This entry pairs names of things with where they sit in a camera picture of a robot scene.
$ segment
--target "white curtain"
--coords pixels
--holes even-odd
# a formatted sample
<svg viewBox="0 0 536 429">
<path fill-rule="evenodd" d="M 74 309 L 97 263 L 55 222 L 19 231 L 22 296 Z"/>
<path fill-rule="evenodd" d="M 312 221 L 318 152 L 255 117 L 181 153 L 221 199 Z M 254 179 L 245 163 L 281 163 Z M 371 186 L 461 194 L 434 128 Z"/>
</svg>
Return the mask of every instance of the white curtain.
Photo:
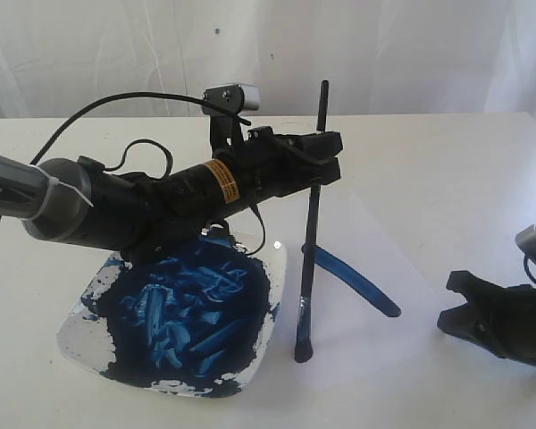
<svg viewBox="0 0 536 429">
<path fill-rule="evenodd" d="M 260 114 L 527 111 L 536 0 L 0 0 L 0 117 L 68 116 L 132 90 L 244 81 Z M 119 102 L 103 116 L 196 115 Z"/>
</svg>

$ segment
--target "table surface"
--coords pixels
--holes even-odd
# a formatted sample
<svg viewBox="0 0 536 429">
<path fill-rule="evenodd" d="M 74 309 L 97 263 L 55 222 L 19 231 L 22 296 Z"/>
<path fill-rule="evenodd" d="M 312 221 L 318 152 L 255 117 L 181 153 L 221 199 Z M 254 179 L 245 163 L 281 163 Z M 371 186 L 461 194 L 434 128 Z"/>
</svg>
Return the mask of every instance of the table surface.
<svg viewBox="0 0 536 429">
<path fill-rule="evenodd" d="M 315 122 L 253 120 L 290 133 L 311 132 Z M 60 122 L 0 120 L 0 155 L 28 161 Z M 502 285 L 526 282 L 514 237 L 536 223 L 536 122 L 528 114 L 336 116 L 328 129 L 343 137 L 343 186 L 435 290 L 441 309 L 463 302 L 445 291 L 453 269 Z M 210 156 L 205 118 L 86 119 L 48 156 L 87 155 L 111 164 L 140 137 L 171 147 L 176 170 Z M 155 154 L 131 157 L 128 165 L 155 175 L 163 167 Z M 303 235 L 298 226 L 289 239 L 299 242 Z M 4 220 L 0 427 L 536 428 L 536 369 L 442 334 L 429 353 L 320 391 L 295 388 L 277 368 L 266 364 L 270 369 L 263 370 L 265 362 L 243 393 L 224 400 L 177 398 L 107 381 L 65 360 L 55 344 L 63 319 L 106 256 L 35 241 L 18 221 Z"/>
</svg>

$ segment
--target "white wall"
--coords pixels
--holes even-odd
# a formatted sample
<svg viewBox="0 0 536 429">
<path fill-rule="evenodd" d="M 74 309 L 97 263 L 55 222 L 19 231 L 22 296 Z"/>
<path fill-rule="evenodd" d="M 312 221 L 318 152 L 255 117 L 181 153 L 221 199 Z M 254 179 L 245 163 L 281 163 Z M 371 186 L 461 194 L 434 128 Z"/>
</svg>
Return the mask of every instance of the white wall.
<svg viewBox="0 0 536 429">
<path fill-rule="evenodd" d="M 0 0 L 0 117 L 240 80 L 261 114 L 528 111 L 536 0 Z M 186 115 L 164 101 L 97 115 Z"/>
</svg>

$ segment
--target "paper plate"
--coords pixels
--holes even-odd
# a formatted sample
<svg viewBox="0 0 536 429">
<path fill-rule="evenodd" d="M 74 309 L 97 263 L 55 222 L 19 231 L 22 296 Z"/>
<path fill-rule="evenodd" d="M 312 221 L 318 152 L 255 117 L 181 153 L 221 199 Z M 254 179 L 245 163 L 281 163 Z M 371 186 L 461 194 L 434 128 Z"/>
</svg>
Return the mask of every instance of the paper plate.
<svg viewBox="0 0 536 429">
<path fill-rule="evenodd" d="M 233 395 L 272 335 L 286 272 L 276 240 L 203 235 L 143 266 L 112 254 L 58 333 L 62 353 L 118 382 L 183 396 Z"/>
</svg>

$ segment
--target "yellow warning label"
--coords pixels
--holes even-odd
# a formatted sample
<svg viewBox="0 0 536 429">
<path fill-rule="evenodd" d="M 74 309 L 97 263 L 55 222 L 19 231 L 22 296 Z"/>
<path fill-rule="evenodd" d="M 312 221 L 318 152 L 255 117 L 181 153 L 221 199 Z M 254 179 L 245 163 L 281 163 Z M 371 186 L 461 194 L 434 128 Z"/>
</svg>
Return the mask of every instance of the yellow warning label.
<svg viewBox="0 0 536 429">
<path fill-rule="evenodd" d="M 224 194 L 224 202 L 226 204 L 240 198 L 239 187 L 234 180 L 234 176 L 223 161 L 219 159 L 211 159 L 204 163 L 204 166 L 214 174 L 218 184 L 221 185 L 222 194 Z"/>
</svg>

